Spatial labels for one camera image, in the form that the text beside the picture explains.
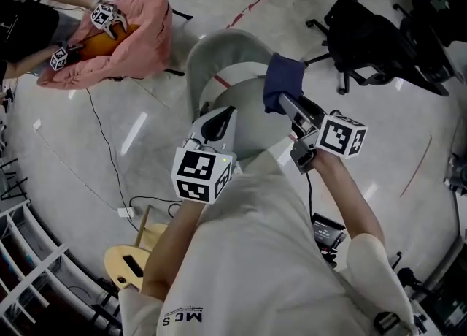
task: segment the person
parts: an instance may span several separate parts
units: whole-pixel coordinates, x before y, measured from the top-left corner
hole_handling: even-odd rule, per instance
[[[92,11],[103,0],[52,0]],[[0,0],[0,76],[40,73],[80,21],[38,0]]]
[[[381,226],[351,175],[320,149],[313,165],[352,238],[348,283],[417,334]],[[317,248],[303,202],[265,168],[234,177],[213,205],[182,203],[147,260],[141,291],[119,292],[124,336],[371,334],[372,320]]]

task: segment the black shirt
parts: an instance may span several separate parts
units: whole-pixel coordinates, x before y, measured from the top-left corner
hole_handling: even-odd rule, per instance
[[[18,62],[44,49],[57,25],[58,12],[47,5],[35,0],[0,0],[0,59]]]

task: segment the orange object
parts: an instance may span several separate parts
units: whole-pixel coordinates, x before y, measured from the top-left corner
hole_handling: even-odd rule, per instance
[[[116,23],[112,26],[112,29],[115,33],[117,39],[112,39],[105,32],[100,32],[95,34],[87,39],[84,39],[80,44],[85,47],[81,50],[78,50],[78,53],[81,55],[81,61],[87,61],[99,56],[111,56],[118,45],[122,43],[127,37],[129,37],[133,32],[135,32],[139,26],[137,24],[128,24],[128,30],[125,33],[121,23]]]

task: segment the concrete floor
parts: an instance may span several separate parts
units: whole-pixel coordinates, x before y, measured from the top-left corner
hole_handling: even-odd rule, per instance
[[[179,11],[195,18],[185,23],[174,18],[174,68],[184,69],[189,49],[201,34],[225,28],[256,0],[170,0]],[[311,58],[325,52],[323,36],[304,21],[323,19],[335,0],[263,0],[235,25],[291,58]],[[375,13],[398,24],[393,0],[360,0]],[[228,82],[239,72],[225,72]],[[460,120],[457,81],[447,83],[449,98],[435,96],[407,82],[381,87],[359,87],[340,96],[339,75],[332,61],[309,67],[304,92],[325,110],[340,109],[369,126],[361,155],[346,162],[361,191],[385,231],[388,255],[404,254],[417,277],[426,278],[439,263],[458,233],[451,196],[442,183],[444,169]],[[160,74],[145,80],[105,81],[90,88],[104,133],[112,146],[121,174],[126,202],[132,196],[174,198],[170,181],[174,149],[190,128],[186,82],[183,77]],[[18,156],[28,176],[27,191],[34,207],[51,232],[97,276],[105,275],[106,249],[132,244],[136,232],[116,212],[122,207],[109,152],[99,131],[86,91],[54,91],[35,85],[26,75],[18,83],[16,103],[9,113],[9,150]],[[147,119],[125,154],[122,145],[138,117]],[[33,130],[40,118],[42,126]],[[463,120],[459,131],[464,130]],[[285,174],[304,202],[307,184],[284,150],[288,139],[271,151],[283,164]],[[428,152],[413,181],[401,196]],[[330,194],[312,173],[314,210],[339,220]],[[145,206],[144,200],[135,205]],[[157,211],[150,222],[167,222],[168,204],[151,201]],[[134,219],[139,225],[139,216]],[[346,246],[340,250],[339,261]]]

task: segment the white t-shirt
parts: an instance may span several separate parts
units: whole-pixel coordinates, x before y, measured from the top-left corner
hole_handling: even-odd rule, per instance
[[[347,266],[355,289],[413,324],[377,238],[353,239]],[[369,335],[371,322],[330,270],[287,180],[242,175],[205,208],[165,302],[120,291],[123,334]]]

